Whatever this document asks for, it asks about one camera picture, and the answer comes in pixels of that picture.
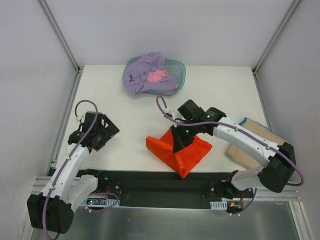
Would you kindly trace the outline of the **orange t shirt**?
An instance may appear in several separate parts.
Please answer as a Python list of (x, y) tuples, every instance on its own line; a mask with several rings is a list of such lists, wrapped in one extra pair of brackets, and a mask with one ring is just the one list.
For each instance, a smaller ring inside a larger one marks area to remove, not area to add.
[(173, 147), (171, 130), (167, 130), (159, 139), (152, 136), (146, 138), (146, 148), (184, 179), (213, 146), (196, 136), (191, 145), (176, 153)]

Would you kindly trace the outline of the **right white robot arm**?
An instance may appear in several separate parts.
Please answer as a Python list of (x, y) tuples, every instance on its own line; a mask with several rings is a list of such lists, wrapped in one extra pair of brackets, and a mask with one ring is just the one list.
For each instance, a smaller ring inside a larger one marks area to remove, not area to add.
[(291, 144), (278, 144), (262, 138), (234, 122), (221, 110), (215, 107), (203, 110), (191, 99), (177, 111), (184, 120), (170, 128), (174, 153), (191, 146), (196, 136), (202, 133), (229, 142), (258, 162), (258, 167), (235, 170), (227, 180), (217, 184), (214, 189), (219, 195), (232, 199), (244, 190), (257, 187), (280, 193), (289, 184), (297, 169)]

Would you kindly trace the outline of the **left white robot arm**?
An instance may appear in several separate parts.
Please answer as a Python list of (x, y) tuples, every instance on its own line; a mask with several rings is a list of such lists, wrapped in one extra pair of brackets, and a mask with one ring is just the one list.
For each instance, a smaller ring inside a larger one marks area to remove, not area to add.
[(77, 183), (74, 179), (90, 153), (98, 152), (119, 131), (101, 112), (87, 111), (82, 116), (78, 129), (68, 137), (61, 165), (40, 193), (31, 194), (27, 200), (33, 228), (65, 234), (86, 197), (92, 192), (99, 195), (105, 191), (105, 181), (94, 175), (85, 174)]

